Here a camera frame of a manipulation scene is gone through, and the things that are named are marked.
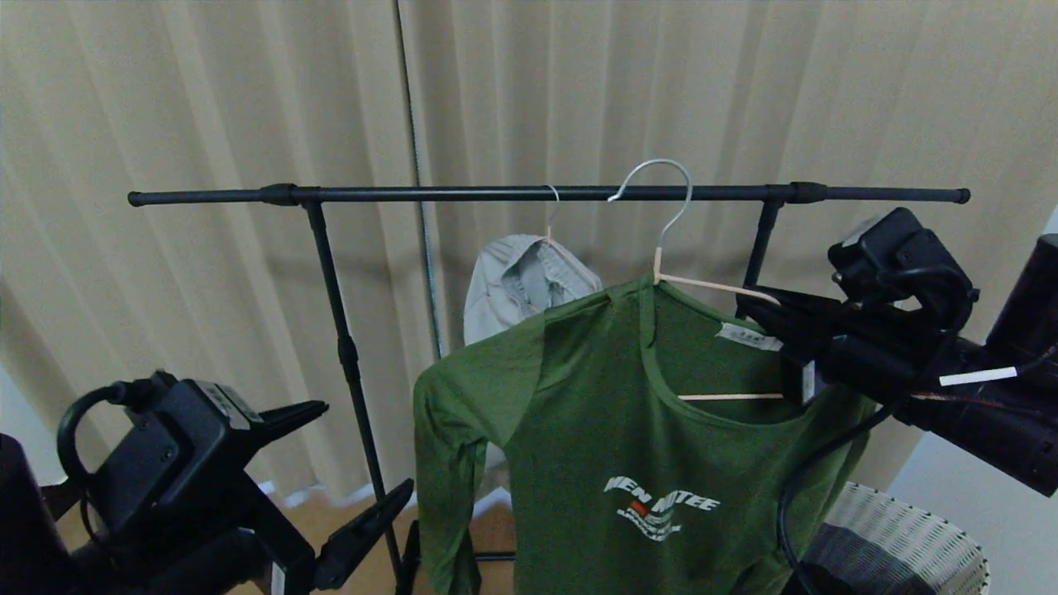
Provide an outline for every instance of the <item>wicker basket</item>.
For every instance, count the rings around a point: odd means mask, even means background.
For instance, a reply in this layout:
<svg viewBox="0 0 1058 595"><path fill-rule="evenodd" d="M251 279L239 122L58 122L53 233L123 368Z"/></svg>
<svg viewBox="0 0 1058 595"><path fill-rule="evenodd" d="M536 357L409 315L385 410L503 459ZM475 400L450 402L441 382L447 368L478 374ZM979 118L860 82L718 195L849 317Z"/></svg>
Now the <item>wicker basket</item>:
<svg viewBox="0 0 1058 595"><path fill-rule="evenodd" d="M847 483L804 557L864 595L986 595L988 560L948 521Z"/></svg>

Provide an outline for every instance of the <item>long-sleeve shirt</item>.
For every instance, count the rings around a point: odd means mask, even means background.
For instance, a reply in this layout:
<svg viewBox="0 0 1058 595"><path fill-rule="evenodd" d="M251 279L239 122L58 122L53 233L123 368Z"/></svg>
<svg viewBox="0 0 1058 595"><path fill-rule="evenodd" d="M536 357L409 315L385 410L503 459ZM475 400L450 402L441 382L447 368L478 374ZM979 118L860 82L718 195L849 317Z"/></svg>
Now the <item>long-sleeve shirt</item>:
<svg viewBox="0 0 1058 595"><path fill-rule="evenodd" d="M423 565L476 593L467 531L485 446L510 463L515 589L526 595L768 595L783 482L872 403L832 386L786 400L779 356L717 337L726 317L643 278L550 309L439 361L415 389ZM814 467L789 513L803 551L865 436Z"/></svg>

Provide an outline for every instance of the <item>shirt neckline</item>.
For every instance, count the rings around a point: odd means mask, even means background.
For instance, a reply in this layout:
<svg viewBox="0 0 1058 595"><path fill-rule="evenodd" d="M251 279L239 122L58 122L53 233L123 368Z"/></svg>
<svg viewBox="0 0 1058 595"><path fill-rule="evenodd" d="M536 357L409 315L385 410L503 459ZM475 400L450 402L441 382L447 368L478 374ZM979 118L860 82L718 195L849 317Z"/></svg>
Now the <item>shirt neckline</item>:
<svg viewBox="0 0 1058 595"><path fill-rule="evenodd" d="M742 430L779 430L783 428L789 428L794 426L801 425L809 419L811 419L816 412L819 410L819 403L823 401L823 396L820 395L813 399L806 408L802 410L799 415L796 415L789 419L784 419L783 421L777 421L774 423L747 423L744 421L737 421L734 419L729 419L727 417L720 417L719 415L714 415L712 413L700 410L687 401L679 398L679 396L669 386L665 381L664 376L661 374L661 366L658 363L657 357L657 345L655 338L655 332L657 330L657 308L655 304L655 294L658 291L664 292L670 298L680 302L685 306L691 308L692 310L711 318L720 323L736 324L738 326L745 326L753 328L754 325L748 324L744 320L730 317L706 306L705 304L698 302L694 298L679 291L667 282L661 282L658 285L654 285L654 281L650 277L643 277L640 282L639 288L639 350L640 358L642 360L642 365L646 372L647 382L651 386L651 392L653 392L658 399L664 403L667 407L672 409L677 414L685 417L690 417L697 421L704 421L713 426L723 426L727 428L735 428Z"/></svg>

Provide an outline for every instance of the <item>curtain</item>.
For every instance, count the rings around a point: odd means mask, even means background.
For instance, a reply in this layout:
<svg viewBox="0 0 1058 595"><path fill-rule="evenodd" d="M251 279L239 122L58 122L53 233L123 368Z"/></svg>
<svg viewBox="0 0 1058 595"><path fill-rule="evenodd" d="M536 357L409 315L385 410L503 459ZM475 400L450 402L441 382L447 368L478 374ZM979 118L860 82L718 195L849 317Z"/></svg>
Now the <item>curtain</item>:
<svg viewBox="0 0 1058 595"><path fill-rule="evenodd" d="M980 340L1054 208L1056 11L4 4L0 359L52 427L77 395L160 366L236 386L258 409L326 400L321 421L251 471L281 491L322 483L343 495L367 474L305 214L133 209L128 191L618 184L652 157L681 161L698 184L971 188L966 205L912 208L981 287L968 329ZM663 168L636 180L678 182ZM785 206L761 282L838 295L826 247L892 206ZM414 473L411 386L437 342L460 345L477 252L542 233L551 210L427 204L420 218L415 204L326 206L390 485ZM554 237L617 284L650 270L676 210L565 204ZM759 211L693 204L669 234L665 271L740 283ZM697 295L733 309L729 295ZM98 409L81 431L96 462L127 427ZM884 487L917 437L898 425L876 435L858 479Z"/></svg>

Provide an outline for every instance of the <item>wooden floor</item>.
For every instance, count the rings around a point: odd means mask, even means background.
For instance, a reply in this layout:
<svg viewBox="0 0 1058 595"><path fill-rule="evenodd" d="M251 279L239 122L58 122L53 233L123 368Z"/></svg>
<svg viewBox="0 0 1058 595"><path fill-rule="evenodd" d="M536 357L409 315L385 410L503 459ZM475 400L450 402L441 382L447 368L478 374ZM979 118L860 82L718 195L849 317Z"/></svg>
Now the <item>wooden floor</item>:
<svg viewBox="0 0 1058 595"><path fill-rule="evenodd" d="M348 522L370 504L370 501L365 501L347 508L334 508L325 497L316 492L305 504L285 512L318 554L320 546L327 541L335 528ZM402 551L408 525L415 519L416 509L412 508L401 515L394 525ZM80 525L80 517L76 506L59 520L58 528L59 535L62 536L68 547L77 547L88 540L88 536ZM515 549L514 518L509 509L504 506L495 506L471 523L471 537L478 552L512 552ZM514 592L513 562L484 562L479 567L481 569L481 595L511 595ZM386 553L385 541L380 540L364 562L352 573L352 577L349 578L345 587L333 593L382 595L393 593L394 587L394 573ZM232 593L256 595L260 591L252 584L242 584ZM417 595L433 594L433 590L427 587L423 572L417 576L415 593Z"/></svg>

